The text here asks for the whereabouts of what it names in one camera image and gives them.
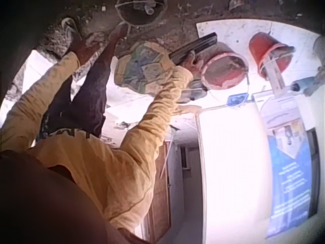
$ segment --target dark pants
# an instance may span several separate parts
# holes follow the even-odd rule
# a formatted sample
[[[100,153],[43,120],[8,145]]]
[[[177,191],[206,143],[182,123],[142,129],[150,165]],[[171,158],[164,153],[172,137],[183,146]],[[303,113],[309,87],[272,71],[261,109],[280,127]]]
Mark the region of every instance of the dark pants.
[[[62,128],[82,129],[100,137],[105,122],[106,85],[110,73],[110,64],[97,60],[72,101],[70,76],[44,114],[37,141]]]

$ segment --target hand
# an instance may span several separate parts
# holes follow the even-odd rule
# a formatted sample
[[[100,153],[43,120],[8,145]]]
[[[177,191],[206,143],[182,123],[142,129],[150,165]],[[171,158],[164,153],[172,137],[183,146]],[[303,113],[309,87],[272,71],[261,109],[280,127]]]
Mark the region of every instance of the hand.
[[[70,51],[76,54],[80,66],[87,63],[94,53],[99,50],[102,40],[103,33],[91,33],[82,41],[78,41],[75,45],[70,46]]]
[[[192,50],[186,57],[183,63],[180,66],[189,70],[193,77],[200,77],[201,76],[201,68],[203,66],[203,60],[201,58],[197,58],[195,61],[195,52]]]

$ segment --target person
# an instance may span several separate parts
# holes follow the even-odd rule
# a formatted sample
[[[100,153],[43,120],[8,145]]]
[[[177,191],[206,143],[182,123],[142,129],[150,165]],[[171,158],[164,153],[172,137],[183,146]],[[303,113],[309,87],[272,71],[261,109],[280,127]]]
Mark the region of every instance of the person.
[[[71,75],[99,49],[98,43],[89,44],[91,37],[73,41],[61,61],[9,111],[1,128],[3,239],[10,243],[147,243],[132,232],[150,208],[155,159],[176,102],[193,76],[199,75],[202,61],[195,63],[191,52],[175,67],[139,124],[127,132],[119,149],[111,149],[99,137],[109,64],[116,43],[125,35],[124,24],[111,33],[73,101],[68,92]],[[44,117],[49,134],[41,132],[31,147]]]

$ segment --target dirt ground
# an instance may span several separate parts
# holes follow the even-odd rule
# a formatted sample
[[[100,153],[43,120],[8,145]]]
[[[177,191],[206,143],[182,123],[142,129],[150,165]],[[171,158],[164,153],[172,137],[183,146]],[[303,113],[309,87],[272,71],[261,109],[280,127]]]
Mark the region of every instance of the dirt ground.
[[[60,22],[70,16],[75,19],[82,36],[91,32],[109,33],[121,19],[112,0],[65,0],[64,12],[49,26],[40,40],[37,50],[53,63],[66,52],[69,40],[66,39]],[[169,51],[195,40],[197,22],[232,19],[257,18],[280,21],[309,29],[317,33],[325,31],[325,3],[322,0],[244,0],[241,5],[229,11],[230,0],[169,0],[168,8],[161,19],[147,27],[132,27],[127,40],[120,42],[116,55],[137,41],[152,40]],[[86,75],[95,57],[75,75],[79,80]],[[23,75],[20,72],[9,90],[10,100],[20,96]]]

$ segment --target yellow long-sleeve shirt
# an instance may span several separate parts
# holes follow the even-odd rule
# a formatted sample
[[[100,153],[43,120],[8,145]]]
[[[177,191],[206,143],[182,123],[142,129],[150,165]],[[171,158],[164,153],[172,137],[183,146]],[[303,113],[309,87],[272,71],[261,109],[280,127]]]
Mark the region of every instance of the yellow long-sleeve shirt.
[[[120,149],[111,149],[77,129],[58,130],[30,148],[54,95],[79,66],[77,56],[70,52],[31,86],[7,115],[1,129],[1,151],[26,151],[46,167],[65,166],[106,220],[116,228],[133,231],[150,208],[158,148],[181,91],[193,76],[187,69],[175,67]]]

